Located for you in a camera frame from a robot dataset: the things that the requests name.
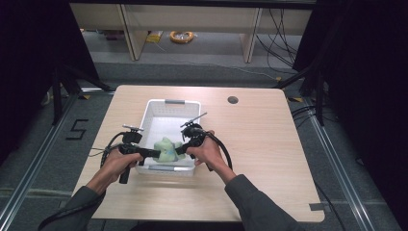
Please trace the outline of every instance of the green plush toy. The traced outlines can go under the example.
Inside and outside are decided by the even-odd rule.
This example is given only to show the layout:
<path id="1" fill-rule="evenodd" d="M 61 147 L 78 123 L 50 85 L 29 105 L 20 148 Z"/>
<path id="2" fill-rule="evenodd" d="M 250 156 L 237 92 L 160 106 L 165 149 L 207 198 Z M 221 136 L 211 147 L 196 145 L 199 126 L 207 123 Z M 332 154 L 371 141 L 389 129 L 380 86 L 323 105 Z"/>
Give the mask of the green plush toy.
<path id="1" fill-rule="evenodd" d="M 176 162 L 178 160 L 186 158 L 185 154 L 177 155 L 176 148 L 183 144 L 178 142 L 172 142 L 169 138 L 164 137 L 161 141 L 154 143 L 154 149 L 161 151 L 159 158 L 153 158 L 158 163 Z"/>

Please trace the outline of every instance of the wooden table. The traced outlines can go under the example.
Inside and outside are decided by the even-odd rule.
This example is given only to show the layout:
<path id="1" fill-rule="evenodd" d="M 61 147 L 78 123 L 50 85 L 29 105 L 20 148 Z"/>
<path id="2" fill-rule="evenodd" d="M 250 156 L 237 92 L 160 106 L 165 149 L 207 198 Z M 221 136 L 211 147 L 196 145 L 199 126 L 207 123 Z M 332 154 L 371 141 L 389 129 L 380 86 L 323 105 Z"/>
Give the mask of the wooden table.
<path id="1" fill-rule="evenodd" d="M 228 97 L 239 99 L 237 104 Z M 93 147 L 103 148 L 122 124 L 140 126 L 149 99 L 195 100 L 208 114 L 200 124 L 215 130 L 230 152 L 237 174 L 246 177 L 298 221 L 319 222 L 323 211 L 292 116 L 281 90 L 120 86 Z M 100 156 L 89 157 L 75 192 L 99 169 Z M 113 183 L 94 218 L 137 220 L 239 221 L 237 208 L 215 172 L 205 165 L 193 177 L 138 174 L 126 185 Z"/>

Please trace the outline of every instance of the person's left hand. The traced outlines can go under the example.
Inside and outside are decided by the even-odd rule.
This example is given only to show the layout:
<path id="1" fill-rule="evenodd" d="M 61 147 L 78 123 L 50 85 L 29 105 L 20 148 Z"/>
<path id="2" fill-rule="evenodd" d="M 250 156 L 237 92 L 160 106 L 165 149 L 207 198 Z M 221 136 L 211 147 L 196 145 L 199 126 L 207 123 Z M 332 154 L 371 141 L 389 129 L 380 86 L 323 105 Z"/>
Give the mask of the person's left hand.
<path id="1" fill-rule="evenodd" d="M 93 178 L 87 183 L 87 187 L 98 194 L 102 194 L 109 185 L 119 178 L 127 167 L 134 167 L 136 162 L 142 161 L 139 153 L 123 155 L 117 148 L 113 149 Z"/>

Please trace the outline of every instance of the hand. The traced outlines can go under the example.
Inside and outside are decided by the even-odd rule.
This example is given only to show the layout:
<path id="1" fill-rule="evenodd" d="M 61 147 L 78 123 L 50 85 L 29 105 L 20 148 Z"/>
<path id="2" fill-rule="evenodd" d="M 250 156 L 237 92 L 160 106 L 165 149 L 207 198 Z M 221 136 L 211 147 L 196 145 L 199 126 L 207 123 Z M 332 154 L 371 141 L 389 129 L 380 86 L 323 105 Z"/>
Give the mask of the hand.
<path id="1" fill-rule="evenodd" d="M 119 178 L 127 167 L 134 167 L 137 161 L 142 161 L 139 153 L 123 155 L 117 148 L 113 149 L 93 178 L 87 183 L 87 187 L 98 194 L 102 194 L 109 185 Z"/>
<path id="2" fill-rule="evenodd" d="M 234 171 L 222 159 L 218 144 L 209 137 L 206 137 L 199 147 L 187 148 L 186 154 L 193 154 L 196 157 L 194 162 L 196 166 L 206 163 L 221 177 L 225 184 L 236 177 Z"/>

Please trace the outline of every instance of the sleeve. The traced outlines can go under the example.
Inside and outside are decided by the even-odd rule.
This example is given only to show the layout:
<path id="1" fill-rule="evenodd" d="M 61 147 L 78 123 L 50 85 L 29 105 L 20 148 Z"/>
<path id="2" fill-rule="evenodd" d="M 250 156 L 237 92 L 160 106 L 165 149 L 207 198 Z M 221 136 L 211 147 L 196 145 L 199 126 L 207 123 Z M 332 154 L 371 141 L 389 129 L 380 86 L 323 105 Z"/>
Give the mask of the sleeve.
<path id="1" fill-rule="evenodd" d="M 105 193 L 98 195 L 86 186 L 76 192 L 65 207 L 42 221 L 40 231 L 87 230 L 88 223 L 102 203 Z"/>
<path id="2" fill-rule="evenodd" d="M 245 231 L 303 230 L 297 221 L 259 191 L 244 175 L 238 175 L 225 191 L 237 206 Z"/>

